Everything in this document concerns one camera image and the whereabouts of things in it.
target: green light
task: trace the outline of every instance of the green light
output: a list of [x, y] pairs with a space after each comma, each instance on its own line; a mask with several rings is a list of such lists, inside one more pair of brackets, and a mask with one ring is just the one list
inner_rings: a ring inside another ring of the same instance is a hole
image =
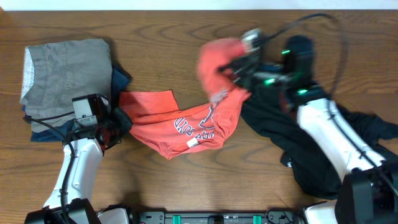
[[265, 85], [271, 85], [275, 82], [275, 78], [269, 78], [267, 80], [264, 81]]
[[288, 54], [290, 52], [290, 50], [283, 50], [282, 54]]
[[306, 93], [308, 90], [299, 90], [299, 91], [297, 91], [297, 93], [299, 94], [299, 95], [302, 95], [302, 94], [304, 94], [304, 93]]

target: folded clothing stack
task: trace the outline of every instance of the folded clothing stack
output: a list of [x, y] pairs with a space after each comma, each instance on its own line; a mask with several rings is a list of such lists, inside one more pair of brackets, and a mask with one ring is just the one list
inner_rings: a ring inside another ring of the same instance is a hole
[[[128, 76], [112, 68], [109, 45], [102, 39], [28, 46], [21, 103], [26, 116], [51, 118], [72, 112], [72, 98], [75, 97], [94, 93], [101, 93], [108, 99], [117, 97], [129, 81]], [[71, 113], [45, 122], [65, 133], [69, 121], [74, 118]], [[31, 126], [31, 141], [59, 141], [47, 127], [37, 123]]]

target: wood surface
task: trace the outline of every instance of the wood surface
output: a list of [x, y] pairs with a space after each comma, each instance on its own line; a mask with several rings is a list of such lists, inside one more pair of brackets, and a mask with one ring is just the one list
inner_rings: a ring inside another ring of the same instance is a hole
[[[64, 40], [103, 38], [114, 63], [133, 77], [128, 90], [174, 91], [178, 105], [207, 102], [195, 78], [198, 50], [209, 40], [239, 37], [259, 27], [275, 32], [314, 11], [90, 11], [6, 12], [0, 24], [0, 223], [22, 223], [42, 208], [62, 165], [59, 142], [30, 142], [19, 104], [24, 47]], [[397, 11], [330, 11], [344, 20], [349, 61], [336, 100], [354, 111], [398, 123]], [[340, 45], [328, 21], [313, 19], [269, 46], [276, 60], [287, 37], [316, 43], [316, 79], [333, 81]], [[383, 144], [398, 152], [398, 141]], [[282, 150], [243, 120], [224, 148], [167, 160], [126, 136], [106, 152], [93, 189], [96, 210], [126, 202], [134, 208], [170, 211], [267, 210], [301, 207], [319, 199], [302, 193]]]

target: folded gray shirt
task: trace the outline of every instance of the folded gray shirt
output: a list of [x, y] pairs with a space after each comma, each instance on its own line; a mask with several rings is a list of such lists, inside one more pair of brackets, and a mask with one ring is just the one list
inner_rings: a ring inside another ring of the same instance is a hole
[[[25, 49], [21, 103], [35, 119], [73, 111], [72, 98], [93, 93], [111, 97], [109, 45], [102, 39], [72, 40]], [[45, 121], [57, 127], [74, 114]], [[48, 128], [32, 123], [34, 132]]]

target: black cloth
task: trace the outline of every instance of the black cloth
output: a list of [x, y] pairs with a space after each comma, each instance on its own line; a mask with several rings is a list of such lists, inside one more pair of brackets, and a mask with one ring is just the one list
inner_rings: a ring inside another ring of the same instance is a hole
[[[280, 90], [262, 83], [252, 88], [252, 96], [241, 112], [243, 120], [255, 132], [285, 151], [290, 157], [294, 178], [309, 195], [336, 199], [341, 181], [336, 170], [316, 142], [302, 130], [296, 121], [280, 110]], [[376, 115], [351, 113], [338, 106], [341, 114], [358, 135], [386, 159], [398, 161], [398, 157], [377, 142], [398, 138], [398, 126], [383, 121]]]

